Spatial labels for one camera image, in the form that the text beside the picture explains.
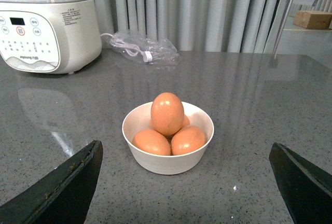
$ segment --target white bowl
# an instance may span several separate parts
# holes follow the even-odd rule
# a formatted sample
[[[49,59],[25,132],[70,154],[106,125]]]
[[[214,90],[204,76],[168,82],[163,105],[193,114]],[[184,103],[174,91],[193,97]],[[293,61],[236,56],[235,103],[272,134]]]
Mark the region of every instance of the white bowl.
[[[205,133],[206,144],[191,153],[178,156],[160,156],[147,153],[135,147],[131,142],[135,134],[143,129],[150,128],[150,110],[152,102],[145,103],[132,110],[122,123],[122,133],[135,160],[148,171],[162,174],[175,175],[193,168],[202,158],[209,145],[214,126],[211,118],[199,107],[182,102],[185,115],[188,116],[190,124],[200,127]]]

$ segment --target brown egg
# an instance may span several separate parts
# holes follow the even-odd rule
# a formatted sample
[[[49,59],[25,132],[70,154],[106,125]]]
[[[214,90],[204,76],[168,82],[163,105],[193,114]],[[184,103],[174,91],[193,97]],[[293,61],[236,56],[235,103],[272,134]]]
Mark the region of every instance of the brown egg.
[[[144,129],[136,133],[132,144],[138,149],[151,154],[162,156],[171,154],[171,146],[167,139],[152,129]]]
[[[173,155],[183,155],[195,151],[205,145],[204,132],[195,125],[181,128],[172,138],[171,150]]]
[[[158,95],[151,106],[151,125],[165,136],[176,133],[183,124],[184,109],[173,93]]]
[[[186,127],[187,125],[190,125],[190,121],[189,121],[188,116],[184,115],[182,127]]]

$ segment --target gray countertop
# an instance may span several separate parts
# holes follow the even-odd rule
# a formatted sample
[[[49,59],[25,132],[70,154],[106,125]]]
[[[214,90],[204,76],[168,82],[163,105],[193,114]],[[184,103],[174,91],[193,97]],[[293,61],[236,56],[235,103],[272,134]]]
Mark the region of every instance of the gray countertop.
[[[86,223],[292,223],[269,163],[282,143],[332,173],[332,71],[303,55],[180,52],[142,65],[110,50],[74,75],[0,61],[0,205],[92,140],[104,158]],[[161,92],[215,125],[201,161],[173,176],[132,157],[121,125]]]

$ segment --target cardboard box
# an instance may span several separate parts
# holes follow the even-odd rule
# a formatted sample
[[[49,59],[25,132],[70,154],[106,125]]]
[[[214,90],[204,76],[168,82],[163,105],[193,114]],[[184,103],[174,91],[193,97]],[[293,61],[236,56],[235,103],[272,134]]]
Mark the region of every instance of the cardboard box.
[[[293,24],[306,29],[328,29],[332,20],[332,13],[313,10],[299,10],[296,12]]]

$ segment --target metal pole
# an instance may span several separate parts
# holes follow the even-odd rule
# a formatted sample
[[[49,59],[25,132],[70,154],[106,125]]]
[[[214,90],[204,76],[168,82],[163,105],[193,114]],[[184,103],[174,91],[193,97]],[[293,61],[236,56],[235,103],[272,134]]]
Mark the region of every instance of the metal pole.
[[[288,13],[289,13],[289,9],[291,8],[292,2],[293,2],[293,0],[289,0],[286,12],[284,13],[284,16],[282,18],[281,27],[279,28],[278,36],[276,37],[276,41],[275,41],[275,44],[274,44],[273,54],[276,53],[276,49],[278,48],[278,45],[279,45],[279,42],[280,42],[280,39],[281,39],[281,35],[282,35],[283,30],[284,30],[284,26],[285,26],[287,16],[288,16]]]

